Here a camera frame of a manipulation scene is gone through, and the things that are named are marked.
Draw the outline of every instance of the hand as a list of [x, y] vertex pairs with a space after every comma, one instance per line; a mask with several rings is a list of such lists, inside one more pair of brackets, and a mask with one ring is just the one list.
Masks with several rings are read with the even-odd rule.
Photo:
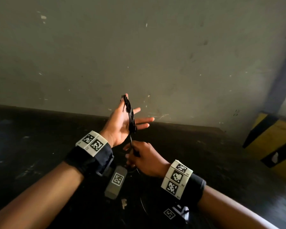
[[[132, 146], [135, 150], [139, 151], [141, 157], [135, 157], [133, 155], [133, 150], [130, 154], [126, 154], [127, 164], [132, 167], [137, 166], [143, 173], [153, 177], [164, 178], [170, 163], [165, 160], [161, 155], [153, 148], [150, 143], [132, 141]], [[130, 143], [127, 144], [123, 150], [129, 149]]]
[[[135, 108], [133, 113], [136, 114], [141, 111], [141, 108]], [[149, 127], [149, 122], [153, 122], [155, 118], [139, 118], [135, 119], [137, 129], [144, 129]], [[111, 147], [120, 145], [126, 139], [129, 134], [129, 117], [126, 112], [125, 102], [122, 98], [117, 109], [111, 114], [109, 120], [104, 126], [103, 130], [100, 132], [109, 143]]]

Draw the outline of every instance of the gray device with marker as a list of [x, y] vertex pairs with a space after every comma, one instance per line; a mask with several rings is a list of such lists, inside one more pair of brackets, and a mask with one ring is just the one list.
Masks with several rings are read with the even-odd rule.
[[124, 180], [126, 178], [126, 175], [127, 175], [127, 169], [125, 169], [120, 165], [116, 167], [110, 179], [110, 182], [105, 190], [106, 197], [110, 199], [117, 198], [124, 183]]

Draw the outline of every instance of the black cable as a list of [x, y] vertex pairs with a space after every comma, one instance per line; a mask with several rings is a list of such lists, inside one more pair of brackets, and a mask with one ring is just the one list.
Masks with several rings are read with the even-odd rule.
[[129, 139], [130, 139], [130, 144], [131, 147], [133, 149], [133, 154], [136, 157], [140, 157], [140, 153], [135, 150], [132, 146], [132, 138], [131, 138], [131, 133], [135, 134], [137, 131], [137, 127], [136, 127], [136, 122], [134, 120], [134, 114], [133, 114], [133, 109], [131, 107], [131, 104], [129, 102], [129, 99], [127, 98], [126, 95], [122, 95], [124, 102], [125, 102], [125, 106], [126, 106], [126, 112], [128, 113], [128, 118], [129, 118], [129, 126], [128, 126], [128, 130], [129, 130]]

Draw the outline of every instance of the black floor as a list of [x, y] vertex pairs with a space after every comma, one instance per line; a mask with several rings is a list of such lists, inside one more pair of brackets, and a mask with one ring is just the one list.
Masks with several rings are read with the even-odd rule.
[[[0, 106], [0, 209], [59, 164], [82, 136], [101, 130], [105, 121], [103, 117]], [[134, 139], [150, 142], [168, 161], [180, 160], [211, 187], [286, 228], [286, 184], [218, 128], [152, 123]], [[121, 148], [113, 149], [117, 165], [126, 162]], [[148, 215], [155, 206], [147, 194], [157, 181], [129, 173], [118, 198], [110, 201], [104, 197], [108, 180], [84, 180], [50, 227], [158, 227], [161, 222]], [[127, 199], [124, 210], [123, 198]], [[185, 227], [213, 227], [199, 212], [190, 218], [191, 224]]]

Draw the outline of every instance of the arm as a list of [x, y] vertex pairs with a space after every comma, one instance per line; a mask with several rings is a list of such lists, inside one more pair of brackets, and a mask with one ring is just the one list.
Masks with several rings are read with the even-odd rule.
[[[129, 134], [128, 113], [124, 105], [124, 100], [121, 99], [119, 106], [100, 132], [111, 148], [121, 144]], [[133, 112], [137, 113], [140, 110], [136, 108]], [[136, 119], [137, 129], [149, 127], [148, 123], [153, 120], [154, 118]], [[84, 176], [79, 170], [62, 162], [0, 211], [0, 229], [46, 228], [83, 179]]]
[[[137, 166], [146, 175], [164, 178], [170, 168], [170, 163], [161, 157], [151, 144], [138, 141], [133, 141], [132, 144], [140, 152], [141, 157], [135, 157], [132, 152], [126, 154], [127, 164]], [[128, 144], [124, 147], [124, 150], [129, 148], [130, 145]], [[224, 229], [277, 228], [248, 208], [209, 186], [205, 186], [198, 203], [193, 202], [193, 199], [195, 199], [191, 194], [194, 191], [191, 189], [193, 185], [189, 185], [189, 183], [194, 182], [194, 176], [194, 174], [191, 175], [183, 192], [184, 195], [181, 197], [181, 202], [190, 209], [198, 206], [199, 210], [206, 213], [218, 226]]]

